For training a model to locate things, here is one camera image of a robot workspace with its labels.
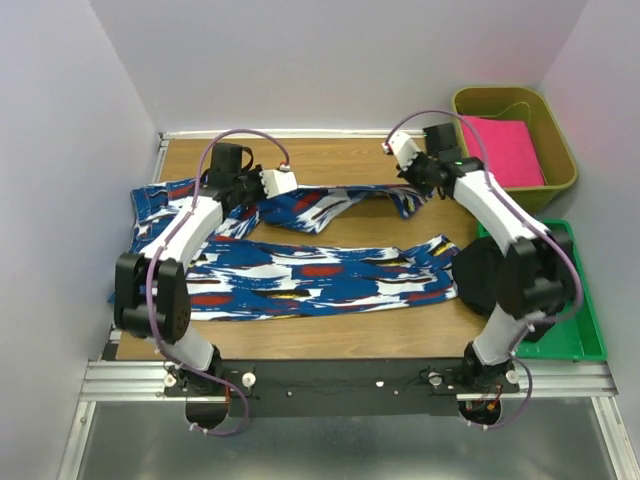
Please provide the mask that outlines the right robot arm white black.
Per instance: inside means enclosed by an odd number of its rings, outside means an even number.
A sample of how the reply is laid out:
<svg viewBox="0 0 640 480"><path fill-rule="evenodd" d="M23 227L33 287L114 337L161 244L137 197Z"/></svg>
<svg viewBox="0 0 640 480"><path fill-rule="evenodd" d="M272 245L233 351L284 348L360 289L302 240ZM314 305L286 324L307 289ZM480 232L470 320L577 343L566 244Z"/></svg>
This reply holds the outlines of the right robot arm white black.
<svg viewBox="0 0 640 480"><path fill-rule="evenodd" d="M500 253L494 274L484 281L493 303L488 321L465 348L459 370L467 389L483 391L505 377L527 335L579 312L584 293L573 242L506 194L490 172L486 154L428 154L398 127L387 135L384 150L395 157L399 177L418 192L437 192L469 211Z"/></svg>

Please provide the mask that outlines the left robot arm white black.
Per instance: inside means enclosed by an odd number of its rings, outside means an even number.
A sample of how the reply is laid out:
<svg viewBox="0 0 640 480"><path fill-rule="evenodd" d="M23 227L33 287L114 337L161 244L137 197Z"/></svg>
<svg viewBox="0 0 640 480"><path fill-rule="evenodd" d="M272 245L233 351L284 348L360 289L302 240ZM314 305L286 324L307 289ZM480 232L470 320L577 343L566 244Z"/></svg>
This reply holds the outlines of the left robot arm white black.
<svg viewBox="0 0 640 480"><path fill-rule="evenodd" d="M222 379L219 349L190 325L186 271L206 238L236 207L253 206L266 192L262 166L243 162L253 155L250 148L215 142L204 155L211 158L210 167L196 175L187 204L140 252L118 258L114 323L134 337L152 340L165 359L187 373L197 393L209 395L231 384Z"/></svg>

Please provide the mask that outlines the blue white red patterned pants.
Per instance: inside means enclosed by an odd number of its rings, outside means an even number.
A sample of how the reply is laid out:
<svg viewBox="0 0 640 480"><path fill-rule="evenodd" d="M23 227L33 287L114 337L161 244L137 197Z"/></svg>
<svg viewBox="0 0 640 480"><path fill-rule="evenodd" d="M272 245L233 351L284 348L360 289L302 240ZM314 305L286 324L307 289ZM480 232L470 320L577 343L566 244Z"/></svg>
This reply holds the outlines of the blue white red patterned pants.
<svg viewBox="0 0 640 480"><path fill-rule="evenodd" d="M191 317L252 321L361 313L453 299L457 246L436 236L408 249L274 244L249 240L260 223L318 234L371 197L387 197L404 219L424 198L402 185L302 186L256 206L236 207L197 250L186 272Z"/></svg>

